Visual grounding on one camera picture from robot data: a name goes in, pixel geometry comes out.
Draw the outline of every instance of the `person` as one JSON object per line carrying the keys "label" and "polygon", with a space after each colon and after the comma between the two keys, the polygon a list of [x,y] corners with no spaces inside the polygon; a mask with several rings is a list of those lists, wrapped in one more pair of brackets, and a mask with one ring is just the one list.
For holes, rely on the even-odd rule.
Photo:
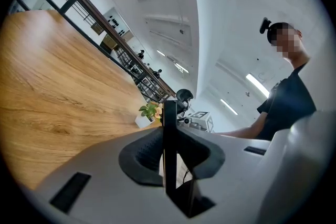
{"label": "person", "polygon": [[271,141],[277,131],[289,129],[295,121],[316,110],[298,75],[309,61],[302,43],[302,33],[288,23],[276,23],[266,29],[269,43],[282,53],[282,57],[293,67],[293,72],[271,89],[268,99],[257,108],[260,116],[251,126],[221,135]]}
{"label": "person", "polygon": [[153,72],[153,75],[156,76],[157,79],[159,79],[159,78],[160,78],[160,73],[161,73],[161,72],[162,72],[162,70],[159,69],[157,72],[154,71],[154,72]]}
{"label": "person", "polygon": [[141,50],[140,53],[138,53],[138,57],[142,60],[143,59],[143,54],[144,54],[144,50]]}

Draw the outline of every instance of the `pink flower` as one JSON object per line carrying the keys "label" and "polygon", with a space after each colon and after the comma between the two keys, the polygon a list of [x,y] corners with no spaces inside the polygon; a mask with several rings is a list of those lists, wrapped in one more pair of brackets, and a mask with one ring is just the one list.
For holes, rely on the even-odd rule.
{"label": "pink flower", "polygon": [[157,108],[155,108],[155,110],[156,110],[156,113],[157,114],[162,114],[162,108],[161,107],[157,107]]}

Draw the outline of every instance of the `ceiling light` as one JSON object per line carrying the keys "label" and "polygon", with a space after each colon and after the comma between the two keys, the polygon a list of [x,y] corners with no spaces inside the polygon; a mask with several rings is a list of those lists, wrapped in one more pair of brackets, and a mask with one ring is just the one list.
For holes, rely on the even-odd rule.
{"label": "ceiling light", "polygon": [[176,68],[179,70],[179,72],[183,73],[183,69],[181,67],[178,67],[175,63],[174,65],[176,66]]}
{"label": "ceiling light", "polygon": [[246,76],[246,78],[254,84],[267,98],[269,97],[269,91],[255,78],[250,74]]}
{"label": "ceiling light", "polygon": [[160,51],[158,51],[158,50],[156,50],[159,54],[161,54],[161,55],[163,55],[163,56],[165,56],[162,52],[160,52]]}
{"label": "ceiling light", "polygon": [[238,115],[238,113],[236,111],[234,111],[234,109],[229,106],[223,99],[221,99],[222,103],[225,104],[233,113],[235,113],[235,115]]}
{"label": "ceiling light", "polygon": [[184,67],[181,67],[178,63],[176,63],[176,65],[177,65],[178,67],[182,68],[185,72],[189,73],[188,70],[186,70]]}

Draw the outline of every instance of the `small plant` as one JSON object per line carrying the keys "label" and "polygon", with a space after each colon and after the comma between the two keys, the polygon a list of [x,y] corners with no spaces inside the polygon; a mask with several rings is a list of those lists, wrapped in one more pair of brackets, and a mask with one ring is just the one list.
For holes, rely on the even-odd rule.
{"label": "small plant", "polygon": [[162,114],[162,104],[151,101],[147,105],[140,107],[139,111],[142,111],[141,116],[146,116],[148,119],[151,119],[152,117],[160,119]]}

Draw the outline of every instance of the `wood grain surface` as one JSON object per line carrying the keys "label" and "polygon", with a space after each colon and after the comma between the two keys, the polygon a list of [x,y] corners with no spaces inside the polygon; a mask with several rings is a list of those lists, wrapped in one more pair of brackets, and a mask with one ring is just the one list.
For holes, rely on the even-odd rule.
{"label": "wood grain surface", "polygon": [[54,10],[8,16],[0,63],[1,150],[29,188],[84,148],[140,130],[146,102],[132,78]]}

